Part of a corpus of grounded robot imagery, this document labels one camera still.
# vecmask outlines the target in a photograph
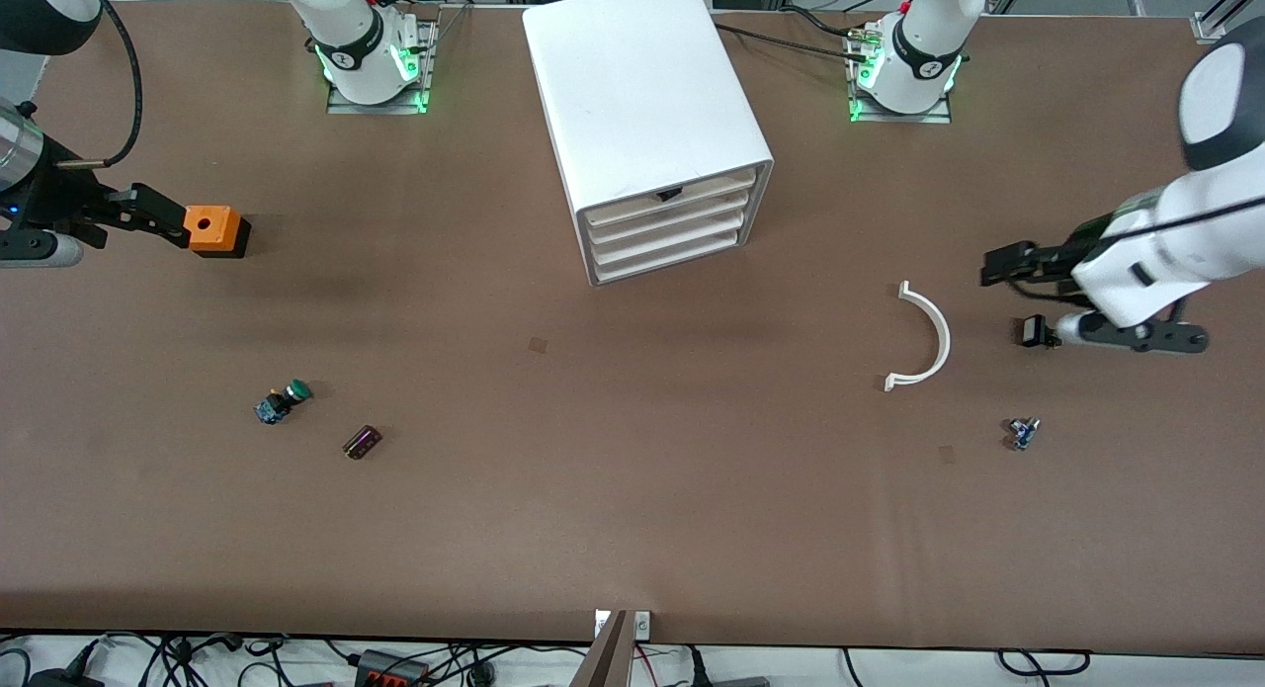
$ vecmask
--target small battery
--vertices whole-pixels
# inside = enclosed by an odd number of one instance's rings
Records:
[[[379,440],[382,440],[382,431],[377,431],[377,429],[372,425],[366,425],[357,431],[354,438],[343,445],[343,453],[349,458],[361,459],[367,455],[367,453],[369,453],[369,450],[373,449],[373,445],[378,444]]]

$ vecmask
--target white floor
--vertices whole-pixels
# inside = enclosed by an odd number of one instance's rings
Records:
[[[48,635],[19,638],[0,644],[0,649],[20,648],[29,653],[33,669],[65,668],[92,635]],[[376,649],[404,657],[441,644],[425,643],[359,643],[338,640],[344,653]],[[693,674],[689,653],[673,645],[648,645],[654,654],[650,663],[657,684],[668,687],[689,681]],[[712,648],[702,647],[707,673],[712,682],[745,677],[764,677],[770,687],[854,687],[842,660],[842,653],[831,648]],[[138,686],[140,674],[153,654],[153,648],[134,638],[111,638],[96,648],[89,662],[87,676],[106,687]],[[290,682],[296,686],[331,683],[350,687],[354,668],[319,640],[291,640],[278,653]],[[865,687],[1040,687],[1037,678],[1021,678],[1004,672],[994,653],[965,650],[851,650],[858,677]],[[1051,669],[1068,668],[1079,657],[1041,655]],[[511,652],[493,660],[496,687],[541,687],[569,684],[581,662],[569,652],[535,653],[525,649]],[[228,653],[213,648],[199,653],[194,667],[210,687],[238,684],[242,671],[250,663],[271,660],[256,658],[244,650]],[[1011,655],[1016,667],[1027,667],[1023,658]],[[151,684],[162,687],[166,672],[159,664],[151,673]],[[1260,687],[1265,684],[1265,660],[1238,658],[1157,658],[1131,655],[1094,655],[1089,668],[1074,677],[1051,677],[1052,687],[1175,687],[1199,684],[1207,687]],[[277,677],[267,668],[253,668],[245,674],[245,687],[273,687]],[[0,658],[0,684],[22,686],[22,660],[15,655]],[[181,679],[176,687],[183,687]],[[452,678],[440,687],[462,687]],[[630,687],[653,687],[649,673],[640,663],[632,665]]]

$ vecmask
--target white bracket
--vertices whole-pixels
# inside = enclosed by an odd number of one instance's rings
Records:
[[[593,639],[602,634],[606,620],[611,619],[611,611],[593,611]],[[638,643],[650,641],[650,611],[636,611],[632,614],[632,639]]]
[[[940,309],[935,304],[931,304],[930,299],[917,294],[917,291],[911,290],[910,281],[906,278],[901,282],[901,291],[897,294],[902,300],[912,302],[916,307],[921,309],[931,318],[931,325],[936,328],[936,337],[940,339],[940,350],[936,352],[936,362],[931,363],[931,368],[921,372],[917,376],[904,376],[901,373],[888,373],[887,381],[883,383],[883,391],[891,391],[896,386],[908,386],[911,383],[917,383],[920,381],[926,381],[927,377],[935,374],[944,366],[946,359],[949,359],[949,323],[945,320],[945,315],[940,314]]]

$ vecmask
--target white box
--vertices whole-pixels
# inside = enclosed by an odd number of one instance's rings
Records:
[[[522,25],[591,285],[746,242],[773,156],[702,0],[568,0]]]

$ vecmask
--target green cap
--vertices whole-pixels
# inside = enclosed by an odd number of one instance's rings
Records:
[[[312,397],[312,390],[307,387],[307,383],[297,380],[290,381],[290,392],[295,395],[296,399],[307,400]]]

